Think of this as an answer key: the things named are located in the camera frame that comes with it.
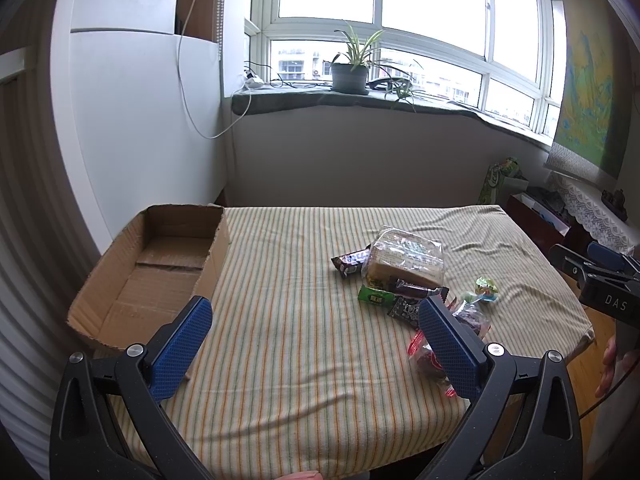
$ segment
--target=cardboard box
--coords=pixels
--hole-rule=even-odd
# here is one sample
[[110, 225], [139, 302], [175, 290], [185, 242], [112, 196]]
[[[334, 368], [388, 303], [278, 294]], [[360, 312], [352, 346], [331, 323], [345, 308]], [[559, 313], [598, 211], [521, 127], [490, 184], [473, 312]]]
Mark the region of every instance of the cardboard box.
[[146, 344], [192, 296], [213, 296], [228, 245], [223, 207], [151, 206], [103, 254], [66, 321], [92, 348]]

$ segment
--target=finger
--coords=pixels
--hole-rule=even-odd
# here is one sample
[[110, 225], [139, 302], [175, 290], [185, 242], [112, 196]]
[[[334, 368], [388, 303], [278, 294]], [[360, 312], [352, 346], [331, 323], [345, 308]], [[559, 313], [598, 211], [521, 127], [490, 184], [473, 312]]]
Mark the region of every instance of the finger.
[[606, 394], [611, 387], [611, 383], [613, 382], [614, 375], [614, 367], [608, 366], [602, 373], [602, 377], [600, 378], [600, 384], [596, 389], [596, 398], [599, 399], [601, 396]]
[[622, 358], [622, 369], [625, 372], [628, 372], [629, 369], [634, 365], [634, 363], [640, 357], [640, 350], [632, 350], [631, 352], [627, 352], [625, 356]]
[[607, 347], [604, 350], [604, 355], [602, 356], [602, 364], [610, 365], [613, 364], [613, 361], [616, 359], [616, 336], [612, 336], [607, 341]]

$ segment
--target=white cable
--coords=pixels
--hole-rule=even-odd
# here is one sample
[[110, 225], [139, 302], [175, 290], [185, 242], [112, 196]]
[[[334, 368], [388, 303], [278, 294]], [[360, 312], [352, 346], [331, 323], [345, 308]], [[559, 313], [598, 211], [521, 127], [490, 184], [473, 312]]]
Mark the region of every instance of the white cable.
[[245, 83], [244, 85], [242, 85], [241, 88], [239, 88], [238, 90], [236, 90], [235, 92], [233, 92], [231, 94], [231, 97], [233, 97], [236, 94], [236, 92], [239, 92], [239, 91], [241, 91], [241, 90], [246, 88], [249, 91], [249, 102], [247, 103], [247, 106], [246, 106], [244, 112], [242, 112], [242, 115], [239, 116], [235, 121], [233, 121], [229, 126], [227, 126], [220, 133], [214, 135], [213, 137], [207, 137], [196, 126], [196, 123], [193, 121], [193, 117], [191, 117], [191, 112], [189, 111], [189, 105], [187, 104], [187, 98], [184, 95], [184, 86], [182, 84], [182, 74], [180, 73], [180, 50], [181, 50], [181, 47], [182, 47], [182, 38], [184, 38], [184, 31], [187, 28], [187, 23], [189, 23], [189, 18], [191, 17], [191, 13], [193, 12], [193, 6], [195, 5], [195, 3], [196, 3], [196, 0], [191, 0], [191, 7], [189, 7], [189, 12], [187, 12], [187, 17], [184, 20], [184, 25], [182, 26], [182, 32], [180, 34], [180, 40], [178, 41], [178, 83], [180, 84], [180, 94], [182, 95], [182, 102], [184, 103], [185, 110], [187, 110], [187, 116], [189, 117], [189, 120], [191, 121], [191, 124], [193, 125], [193, 127], [195, 128], [195, 130], [197, 131], [199, 136], [201, 136], [203, 139], [213, 140], [213, 139], [217, 139], [219, 136], [225, 134], [234, 124], [236, 124], [240, 119], [242, 119], [244, 117], [244, 115], [249, 111], [249, 106], [251, 106], [251, 94], [252, 94], [252, 92], [251, 92], [251, 89]]

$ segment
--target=figurine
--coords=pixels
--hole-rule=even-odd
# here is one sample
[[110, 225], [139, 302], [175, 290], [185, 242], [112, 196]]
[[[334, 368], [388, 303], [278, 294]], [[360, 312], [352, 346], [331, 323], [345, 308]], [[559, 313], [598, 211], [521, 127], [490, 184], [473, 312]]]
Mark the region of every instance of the figurine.
[[621, 189], [612, 193], [606, 189], [602, 191], [602, 203], [609, 208], [614, 215], [626, 222], [625, 194]]

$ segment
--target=table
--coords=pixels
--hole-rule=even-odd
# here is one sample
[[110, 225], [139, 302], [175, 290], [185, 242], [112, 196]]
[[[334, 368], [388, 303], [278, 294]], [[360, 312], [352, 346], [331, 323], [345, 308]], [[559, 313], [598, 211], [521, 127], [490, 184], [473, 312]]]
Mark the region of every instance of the table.
[[[513, 354], [567, 358], [593, 338], [560, 275], [498, 206], [229, 208], [231, 245], [212, 298], [213, 327], [192, 378], [162, 406], [216, 478], [273, 479], [370, 470], [444, 442], [466, 410], [408, 361], [411, 327], [357, 301], [332, 256], [383, 225], [442, 241], [459, 297], [485, 274], [500, 288], [488, 338]], [[121, 400], [134, 455], [149, 462]]]

